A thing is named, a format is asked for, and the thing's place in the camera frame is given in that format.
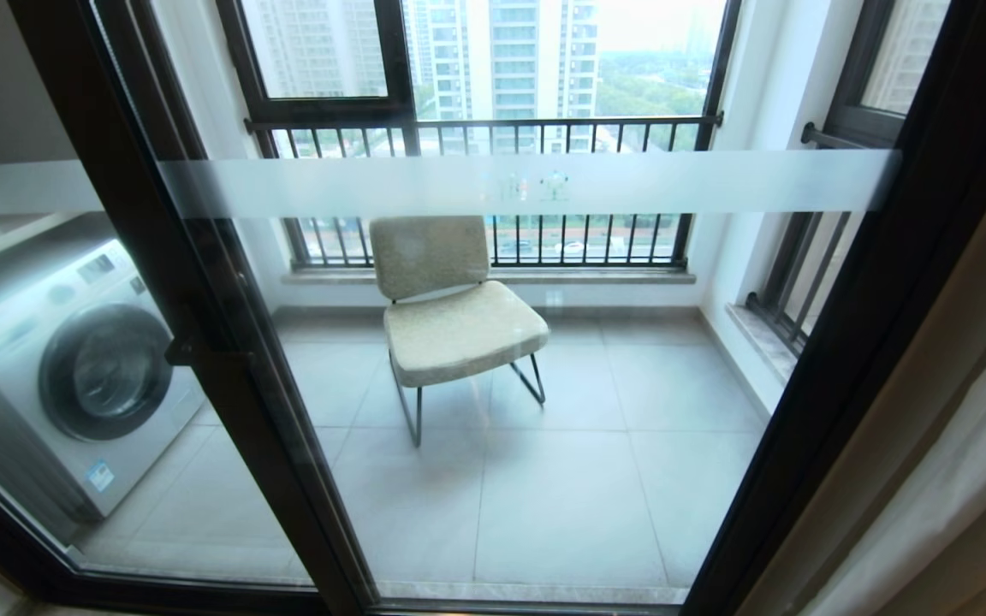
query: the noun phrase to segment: washing machine control panel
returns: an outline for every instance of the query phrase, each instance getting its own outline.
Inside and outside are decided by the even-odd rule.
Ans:
[[[38,332],[58,328],[94,295],[135,276],[124,246],[112,240],[1,301],[0,356],[23,346]]]

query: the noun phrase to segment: frosted glass strip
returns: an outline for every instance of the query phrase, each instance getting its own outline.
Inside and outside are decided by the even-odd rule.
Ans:
[[[866,211],[896,151],[162,163],[186,218]]]
[[[0,214],[100,210],[101,200],[78,160],[0,164]]]

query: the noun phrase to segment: chair seat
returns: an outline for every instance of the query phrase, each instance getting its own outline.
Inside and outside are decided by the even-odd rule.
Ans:
[[[543,317],[497,281],[446,297],[393,304],[383,322],[404,387],[493,370],[540,350],[550,335]]]

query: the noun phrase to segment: chair backrest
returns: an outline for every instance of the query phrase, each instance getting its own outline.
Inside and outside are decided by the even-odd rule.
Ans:
[[[371,221],[375,280],[390,299],[406,299],[490,273],[481,216],[407,216]]]

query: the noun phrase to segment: washing machine door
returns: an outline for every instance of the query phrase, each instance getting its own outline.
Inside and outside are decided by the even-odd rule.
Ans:
[[[44,410],[63,432],[109,441],[139,428],[162,403],[173,368],[169,333],[137,305],[95,305],[51,337],[40,363]]]

